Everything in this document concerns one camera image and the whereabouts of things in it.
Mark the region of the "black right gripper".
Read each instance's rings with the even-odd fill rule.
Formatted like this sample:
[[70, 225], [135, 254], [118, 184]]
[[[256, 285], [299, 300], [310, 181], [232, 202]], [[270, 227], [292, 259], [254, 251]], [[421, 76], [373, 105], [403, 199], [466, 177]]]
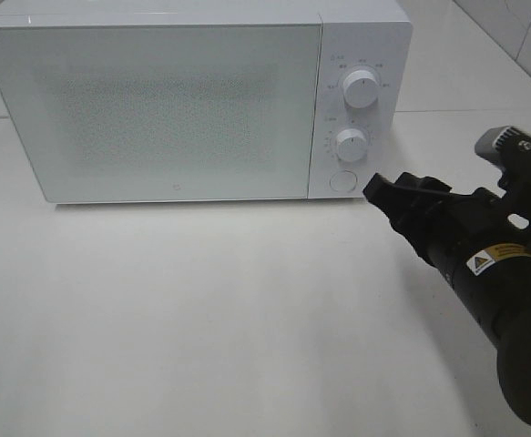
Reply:
[[457, 194], [408, 172], [399, 186], [375, 173], [363, 195], [453, 290], [531, 291], [531, 229], [500, 213], [502, 196], [485, 188]]

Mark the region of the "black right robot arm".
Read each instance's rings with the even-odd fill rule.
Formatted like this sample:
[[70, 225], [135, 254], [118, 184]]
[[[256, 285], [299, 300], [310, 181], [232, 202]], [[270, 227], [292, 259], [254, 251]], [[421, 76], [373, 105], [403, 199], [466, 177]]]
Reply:
[[531, 184], [498, 197], [456, 194], [404, 172], [375, 174], [363, 190], [419, 258], [439, 271], [496, 349], [496, 373], [513, 413], [531, 425]]

